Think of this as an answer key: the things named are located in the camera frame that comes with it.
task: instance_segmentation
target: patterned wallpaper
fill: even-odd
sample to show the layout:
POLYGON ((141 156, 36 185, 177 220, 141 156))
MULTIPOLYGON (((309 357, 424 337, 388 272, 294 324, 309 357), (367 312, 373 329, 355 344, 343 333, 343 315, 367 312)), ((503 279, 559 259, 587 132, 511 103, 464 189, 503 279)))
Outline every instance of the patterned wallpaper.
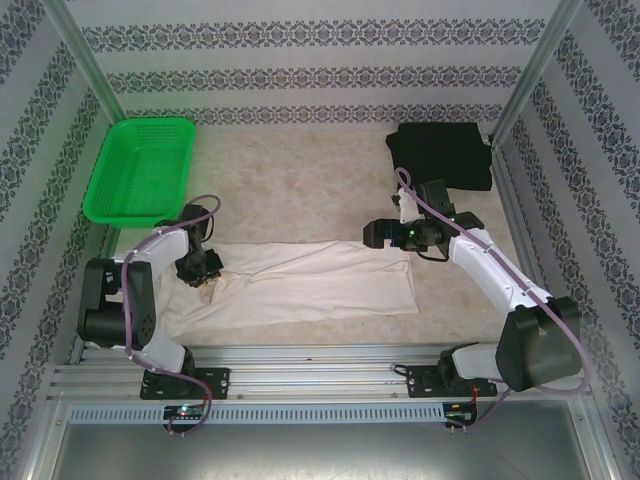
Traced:
POLYGON ((103 3, 68 5, 131 116, 224 131, 427 119, 488 131, 557 0, 103 3))
POLYGON ((36 0, 0 2, 0 479, 66 361, 81 265, 105 229, 81 202, 109 122, 36 0))
POLYGON ((623 478, 640 478, 637 26, 628 2, 586 2, 501 145, 548 287, 582 312, 623 478))

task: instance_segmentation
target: white cloth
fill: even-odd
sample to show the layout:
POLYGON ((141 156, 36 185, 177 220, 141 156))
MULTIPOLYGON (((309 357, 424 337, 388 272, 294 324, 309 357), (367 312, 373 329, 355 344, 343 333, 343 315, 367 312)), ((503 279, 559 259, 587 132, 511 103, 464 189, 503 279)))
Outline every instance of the white cloth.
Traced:
POLYGON ((224 264, 193 288, 167 268, 156 309, 171 337, 189 332, 374 315, 418 313, 409 256, 360 242, 213 245, 224 264))

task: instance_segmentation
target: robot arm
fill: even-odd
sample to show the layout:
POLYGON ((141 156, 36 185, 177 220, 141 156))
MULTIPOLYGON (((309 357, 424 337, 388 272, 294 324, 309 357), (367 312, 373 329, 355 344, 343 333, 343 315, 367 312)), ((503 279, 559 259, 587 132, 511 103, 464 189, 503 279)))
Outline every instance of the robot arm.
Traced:
MULTIPOLYGON (((203 213, 207 211, 201 206, 187 205, 179 221, 197 218, 203 213)), ((172 263, 177 267, 178 278, 191 286, 219 275, 223 268, 220 258, 213 250, 202 248, 208 224, 206 220, 160 235, 136 251, 129 264, 132 347, 134 354, 153 368, 189 376, 195 372, 189 350, 157 328, 153 282, 172 263)), ((126 255, 94 258, 87 263, 80 303, 80 338, 114 350, 124 350, 125 345, 124 314, 118 293, 122 288, 121 268, 126 255)))
MULTIPOLYGON (((391 246, 406 251, 424 252, 430 246, 437 247, 446 259, 451 259, 471 276, 505 318, 499 343, 467 345, 453 352, 443 352, 441 362, 447 365, 443 365, 441 371, 447 372, 448 377, 443 379, 445 384, 456 379, 485 378, 504 381, 520 392, 578 373, 581 368, 579 354, 527 291, 532 290, 539 298, 546 299, 547 306, 578 336, 580 313, 574 302, 567 297, 554 299, 549 292, 535 285, 497 249, 475 215, 456 213, 444 182, 418 185, 416 193, 432 208, 487 244, 526 285, 526 289, 521 288, 507 275, 488 249, 479 247, 427 212, 422 212, 424 218, 410 222, 379 219, 364 228, 364 243, 371 248, 383 248, 385 239, 391 240, 391 246)), ((407 218, 407 215, 401 214, 401 218, 407 218)))

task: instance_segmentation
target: green plastic basket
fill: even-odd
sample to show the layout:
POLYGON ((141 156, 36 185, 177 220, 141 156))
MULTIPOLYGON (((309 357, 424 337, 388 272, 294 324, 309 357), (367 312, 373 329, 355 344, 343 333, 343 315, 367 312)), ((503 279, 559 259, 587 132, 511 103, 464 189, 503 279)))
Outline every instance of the green plastic basket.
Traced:
POLYGON ((86 217, 118 228, 176 219, 195 135, 184 118, 131 118, 114 125, 89 182, 86 217))

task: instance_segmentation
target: folded black fabric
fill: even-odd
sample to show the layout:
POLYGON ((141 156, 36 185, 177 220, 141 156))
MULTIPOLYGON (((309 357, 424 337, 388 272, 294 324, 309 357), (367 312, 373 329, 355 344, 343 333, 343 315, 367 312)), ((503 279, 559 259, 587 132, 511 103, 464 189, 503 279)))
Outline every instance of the folded black fabric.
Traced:
POLYGON ((413 185, 443 179, 448 188, 491 190, 491 147, 475 123, 402 123, 387 146, 413 185))

